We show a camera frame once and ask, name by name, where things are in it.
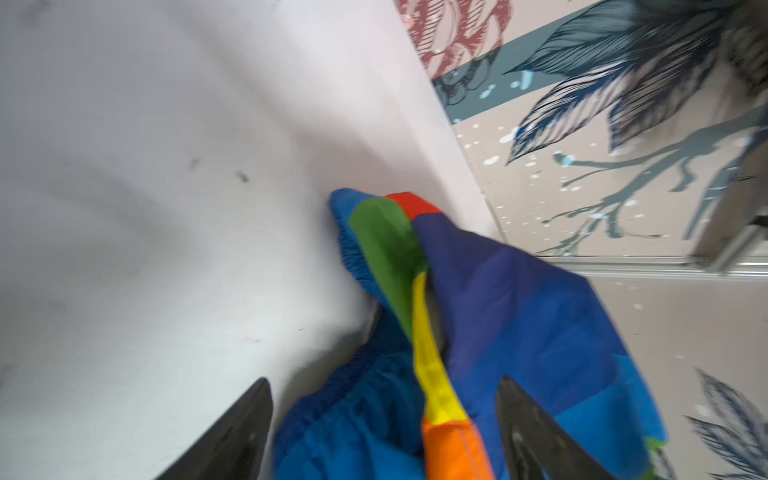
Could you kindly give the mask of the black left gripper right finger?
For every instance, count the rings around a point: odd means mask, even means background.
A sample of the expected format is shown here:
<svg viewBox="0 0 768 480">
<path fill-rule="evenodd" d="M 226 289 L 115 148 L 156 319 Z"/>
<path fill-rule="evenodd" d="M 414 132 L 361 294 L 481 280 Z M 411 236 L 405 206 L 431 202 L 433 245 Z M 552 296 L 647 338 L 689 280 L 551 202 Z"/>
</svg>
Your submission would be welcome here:
<svg viewBox="0 0 768 480">
<path fill-rule="evenodd" d="M 495 408 L 509 476 L 518 480 L 611 479 L 513 379 L 504 376 Z"/>
</svg>

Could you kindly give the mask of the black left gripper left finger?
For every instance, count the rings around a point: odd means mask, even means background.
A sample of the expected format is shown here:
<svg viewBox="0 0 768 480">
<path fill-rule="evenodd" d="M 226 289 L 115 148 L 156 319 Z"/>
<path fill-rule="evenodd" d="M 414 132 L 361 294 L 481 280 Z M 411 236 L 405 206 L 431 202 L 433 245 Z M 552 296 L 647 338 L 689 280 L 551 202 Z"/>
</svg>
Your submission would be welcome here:
<svg viewBox="0 0 768 480">
<path fill-rule="evenodd" d="M 256 479 L 272 415 L 270 383 L 262 377 L 158 479 Z"/>
</svg>

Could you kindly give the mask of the rainbow striped shorts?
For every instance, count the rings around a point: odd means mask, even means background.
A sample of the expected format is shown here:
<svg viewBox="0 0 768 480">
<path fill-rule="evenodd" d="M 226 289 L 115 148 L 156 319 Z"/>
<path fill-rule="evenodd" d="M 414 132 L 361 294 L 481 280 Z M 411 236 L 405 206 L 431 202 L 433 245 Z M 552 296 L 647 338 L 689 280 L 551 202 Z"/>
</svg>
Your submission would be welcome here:
<svg viewBox="0 0 768 480">
<path fill-rule="evenodd" d="M 496 398 L 515 381 L 617 479 L 652 479 L 666 432 L 591 284 L 458 228 L 403 192 L 334 191 L 343 264 L 379 302 L 371 338 L 273 439 L 278 479 L 517 479 Z"/>
</svg>

